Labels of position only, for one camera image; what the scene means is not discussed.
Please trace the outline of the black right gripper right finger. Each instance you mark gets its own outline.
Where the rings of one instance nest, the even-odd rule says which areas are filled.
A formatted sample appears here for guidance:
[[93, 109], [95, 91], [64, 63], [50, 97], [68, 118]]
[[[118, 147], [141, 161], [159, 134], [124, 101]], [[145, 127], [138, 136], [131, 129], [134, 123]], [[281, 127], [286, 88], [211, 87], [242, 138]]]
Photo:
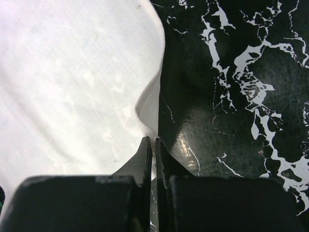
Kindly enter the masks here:
[[157, 208], [160, 230], [175, 229], [174, 199], [172, 196], [172, 177], [192, 177], [168, 151], [164, 141], [157, 138], [155, 142]]

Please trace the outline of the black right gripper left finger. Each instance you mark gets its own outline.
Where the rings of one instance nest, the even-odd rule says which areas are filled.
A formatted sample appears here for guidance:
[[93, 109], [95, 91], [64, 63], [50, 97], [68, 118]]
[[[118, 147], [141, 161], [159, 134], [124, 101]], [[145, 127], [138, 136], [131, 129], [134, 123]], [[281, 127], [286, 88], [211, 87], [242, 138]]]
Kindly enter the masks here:
[[134, 180], [129, 206], [131, 230], [150, 229], [152, 158], [151, 140], [143, 137], [135, 155], [113, 173], [114, 176], [126, 176]]

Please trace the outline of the white cloth napkin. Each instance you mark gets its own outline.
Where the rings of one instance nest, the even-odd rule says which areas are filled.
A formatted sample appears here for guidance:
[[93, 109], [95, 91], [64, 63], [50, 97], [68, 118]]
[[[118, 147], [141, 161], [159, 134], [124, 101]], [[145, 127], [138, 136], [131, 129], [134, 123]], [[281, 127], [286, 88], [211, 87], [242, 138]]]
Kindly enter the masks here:
[[162, 22], [148, 0], [0, 3], [0, 185], [112, 174], [158, 134]]

